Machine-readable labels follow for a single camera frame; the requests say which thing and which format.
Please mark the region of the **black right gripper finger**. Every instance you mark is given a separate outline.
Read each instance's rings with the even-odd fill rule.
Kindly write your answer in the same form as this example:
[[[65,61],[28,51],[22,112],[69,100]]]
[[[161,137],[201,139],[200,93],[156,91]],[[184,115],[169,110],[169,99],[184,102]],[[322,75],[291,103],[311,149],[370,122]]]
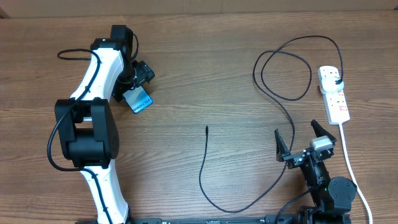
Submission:
[[[323,136],[327,136],[333,144],[337,142],[337,139],[331,133],[325,130],[315,119],[311,121],[311,126],[315,132],[316,137],[320,138]]]
[[[287,148],[278,129],[274,131],[274,136],[276,142],[276,160],[279,162],[285,162],[289,159],[291,152]]]

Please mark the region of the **blue Samsung Galaxy smartphone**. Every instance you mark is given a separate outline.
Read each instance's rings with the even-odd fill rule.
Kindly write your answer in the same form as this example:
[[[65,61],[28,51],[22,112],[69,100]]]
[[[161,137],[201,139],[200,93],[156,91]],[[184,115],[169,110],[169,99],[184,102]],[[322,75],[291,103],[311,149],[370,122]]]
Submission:
[[[123,94],[123,97],[134,114],[140,113],[153,104],[152,98],[142,86],[128,90]]]

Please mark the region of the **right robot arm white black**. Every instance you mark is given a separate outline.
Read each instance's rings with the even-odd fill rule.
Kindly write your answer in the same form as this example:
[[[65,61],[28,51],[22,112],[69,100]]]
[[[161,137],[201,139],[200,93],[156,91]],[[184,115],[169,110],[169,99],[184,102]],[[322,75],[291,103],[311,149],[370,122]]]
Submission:
[[[316,121],[312,120],[316,138],[310,141],[303,152],[291,154],[279,131],[274,131],[276,159],[285,162],[288,169],[300,168],[308,187],[304,193],[287,202],[277,215],[267,215],[271,223],[350,223],[351,211],[357,192],[357,185],[346,177],[331,178],[324,160],[334,153],[336,138]],[[302,206],[293,215],[284,215],[284,210],[300,198],[311,195],[313,206]]]

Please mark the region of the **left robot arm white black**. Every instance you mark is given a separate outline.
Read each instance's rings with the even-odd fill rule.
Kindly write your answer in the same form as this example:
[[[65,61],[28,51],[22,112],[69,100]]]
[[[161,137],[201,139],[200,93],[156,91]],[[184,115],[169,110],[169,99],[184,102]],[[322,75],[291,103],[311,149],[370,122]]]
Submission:
[[[109,102],[124,101],[135,114],[153,103],[143,85],[155,73],[136,60],[138,50],[137,35],[125,25],[113,25],[109,38],[97,38],[87,49],[90,64],[79,87],[54,108],[57,123],[47,143],[48,160],[57,170],[66,170],[52,158],[58,134],[64,158],[73,163],[70,171],[80,172],[90,188],[95,223],[134,221],[116,172],[120,140]]]

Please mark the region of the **white USB charger plug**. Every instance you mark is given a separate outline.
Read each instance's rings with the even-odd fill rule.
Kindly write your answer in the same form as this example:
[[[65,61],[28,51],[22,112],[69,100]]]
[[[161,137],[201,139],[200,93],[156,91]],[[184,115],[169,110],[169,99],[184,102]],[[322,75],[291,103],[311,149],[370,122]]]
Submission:
[[[323,94],[341,91],[344,88],[344,82],[337,77],[321,77],[320,91]]]

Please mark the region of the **white power extension strip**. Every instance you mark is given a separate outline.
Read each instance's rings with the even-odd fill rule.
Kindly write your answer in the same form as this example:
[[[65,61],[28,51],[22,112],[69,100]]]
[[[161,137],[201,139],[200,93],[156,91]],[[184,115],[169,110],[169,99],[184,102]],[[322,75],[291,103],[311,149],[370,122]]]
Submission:
[[[322,66],[318,69],[319,87],[321,77],[341,78],[338,69],[329,65]],[[322,96],[329,124],[339,125],[350,120],[348,105],[343,89],[341,91],[327,94],[322,93]]]

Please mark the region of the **brown cardboard backdrop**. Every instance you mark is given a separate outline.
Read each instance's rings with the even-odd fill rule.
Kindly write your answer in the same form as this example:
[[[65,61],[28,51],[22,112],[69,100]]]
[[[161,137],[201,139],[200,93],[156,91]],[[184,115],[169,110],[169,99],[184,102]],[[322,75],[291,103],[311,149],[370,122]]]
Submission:
[[[3,18],[382,11],[397,0],[1,0]]]

